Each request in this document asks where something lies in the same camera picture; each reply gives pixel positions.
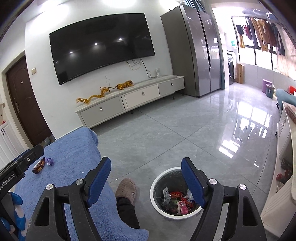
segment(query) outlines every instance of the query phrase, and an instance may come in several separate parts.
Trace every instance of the foot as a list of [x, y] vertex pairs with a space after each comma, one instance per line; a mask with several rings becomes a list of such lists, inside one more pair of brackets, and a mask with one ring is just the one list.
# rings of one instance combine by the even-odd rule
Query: foot
[[115, 197], [116, 199], [120, 197], [127, 198], [130, 200], [131, 204], [133, 204], [136, 196], [136, 190], [137, 188], [134, 181], [130, 178], [125, 178], [120, 182], [116, 190]]

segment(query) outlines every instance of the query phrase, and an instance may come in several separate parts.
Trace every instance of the light switch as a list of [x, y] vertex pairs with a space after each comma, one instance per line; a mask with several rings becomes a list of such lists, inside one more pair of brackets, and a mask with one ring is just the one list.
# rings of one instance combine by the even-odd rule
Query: light switch
[[36, 68], [31, 69], [32, 74], [35, 74], [37, 72]]

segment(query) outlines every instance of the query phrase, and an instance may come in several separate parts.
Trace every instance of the golden dragon toy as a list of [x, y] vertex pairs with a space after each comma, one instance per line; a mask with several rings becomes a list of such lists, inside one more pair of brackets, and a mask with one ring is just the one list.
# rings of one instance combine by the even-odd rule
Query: golden dragon toy
[[118, 84], [116, 85], [114, 88], [113, 87], [101, 87], [101, 94], [100, 95], [92, 95], [91, 97], [89, 97], [88, 99], [81, 99], [81, 98], [77, 98], [76, 99], [76, 104], [78, 102], [84, 102], [85, 104], [89, 104], [91, 102], [91, 99], [96, 97], [96, 98], [102, 98], [102, 97], [105, 97], [105, 93], [106, 92], [110, 92], [110, 89], [119, 89], [119, 90], [123, 90], [124, 88], [127, 88], [127, 87], [130, 87], [130, 86], [133, 86], [133, 82], [131, 80], [128, 80], [126, 81], [125, 83], [123, 84]]

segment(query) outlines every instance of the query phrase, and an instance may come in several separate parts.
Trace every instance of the television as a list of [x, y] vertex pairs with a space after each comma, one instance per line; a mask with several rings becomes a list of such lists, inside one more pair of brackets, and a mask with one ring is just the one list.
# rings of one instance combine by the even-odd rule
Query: television
[[107, 65], [155, 55], [143, 13], [86, 19], [50, 33], [49, 40], [60, 85]]

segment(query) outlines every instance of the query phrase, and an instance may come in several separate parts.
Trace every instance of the washing machine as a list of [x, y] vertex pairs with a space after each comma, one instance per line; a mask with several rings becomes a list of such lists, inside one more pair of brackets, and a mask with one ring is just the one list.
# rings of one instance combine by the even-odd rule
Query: washing machine
[[228, 70], [229, 70], [229, 85], [236, 82], [237, 75], [237, 61], [235, 52], [227, 51], [228, 56]]

